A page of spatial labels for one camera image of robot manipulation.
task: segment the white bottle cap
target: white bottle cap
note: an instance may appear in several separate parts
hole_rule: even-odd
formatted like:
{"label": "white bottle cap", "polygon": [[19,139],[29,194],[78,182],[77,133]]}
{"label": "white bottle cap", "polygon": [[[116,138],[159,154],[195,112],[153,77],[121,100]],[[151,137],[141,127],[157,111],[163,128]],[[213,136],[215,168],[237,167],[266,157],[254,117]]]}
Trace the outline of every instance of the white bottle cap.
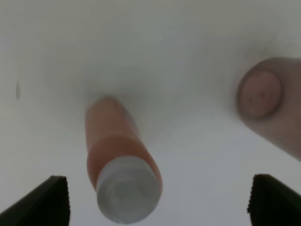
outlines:
{"label": "white bottle cap", "polygon": [[157,177],[142,159],[125,156],[105,165],[96,183],[100,211],[110,220],[131,224],[146,218],[161,196]]}

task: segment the white background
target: white background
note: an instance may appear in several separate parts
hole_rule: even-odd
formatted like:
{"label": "white background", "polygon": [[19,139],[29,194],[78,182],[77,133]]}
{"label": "white background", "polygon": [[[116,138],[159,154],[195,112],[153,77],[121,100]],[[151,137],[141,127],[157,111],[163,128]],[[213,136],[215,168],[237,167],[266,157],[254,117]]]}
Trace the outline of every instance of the white background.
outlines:
{"label": "white background", "polygon": [[70,225],[114,225],[86,171],[84,113],[105,95],[129,109],[162,173],[160,203],[138,226],[249,226],[257,173],[301,192],[301,164],[234,108],[250,66],[300,55],[300,9],[300,0],[2,0],[0,211],[65,175]]}

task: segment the round object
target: round object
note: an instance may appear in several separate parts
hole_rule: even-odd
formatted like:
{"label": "round object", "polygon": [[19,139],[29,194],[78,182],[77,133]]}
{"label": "round object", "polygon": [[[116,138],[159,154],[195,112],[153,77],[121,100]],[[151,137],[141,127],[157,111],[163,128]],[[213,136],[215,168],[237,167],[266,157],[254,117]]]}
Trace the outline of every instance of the round object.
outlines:
{"label": "round object", "polygon": [[96,184],[97,203],[106,218],[132,224],[146,218],[161,196],[150,166],[134,156],[119,157],[101,170]]}
{"label": "round object", "polygon": [[238,94],[238,107],[243,115],[262,118],[270,115],[279,106],[282,85],[279,78],[266,71],[249,75],[242,82]]}

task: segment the orange bottle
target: orange bottle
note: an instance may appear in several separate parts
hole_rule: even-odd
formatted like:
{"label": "orange bottle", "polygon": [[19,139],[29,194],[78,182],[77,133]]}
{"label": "orange bottle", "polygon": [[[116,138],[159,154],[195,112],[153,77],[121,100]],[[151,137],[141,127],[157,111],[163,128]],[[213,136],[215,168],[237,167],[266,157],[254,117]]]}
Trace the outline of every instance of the orange bottle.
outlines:
{"label": "orange bottle", "polygon": [[301,161],[301,59],[255,65],[238,87],[237,106],[247,127]]}
{"label": "orange bottle", "polygon": [[160,199],[161,175],[117,100],[108,97],[89,108],[86,140],[87,171],[101,212],[121,224],[147,217]]}

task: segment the black object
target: black object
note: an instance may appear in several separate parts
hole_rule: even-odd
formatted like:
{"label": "black object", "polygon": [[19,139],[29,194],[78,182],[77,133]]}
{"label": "black object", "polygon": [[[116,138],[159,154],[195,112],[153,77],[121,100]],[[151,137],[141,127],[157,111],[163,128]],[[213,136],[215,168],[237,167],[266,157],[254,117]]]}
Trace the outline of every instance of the black object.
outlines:
{"label": "black object", "polygon": [[0,226],[68,226],[67,178],[51,176],[0,214]]}
{"label": "black object", "polygon": [[301,226],[301,196],[271,175],[254,176],[247,211],[253,226]]}

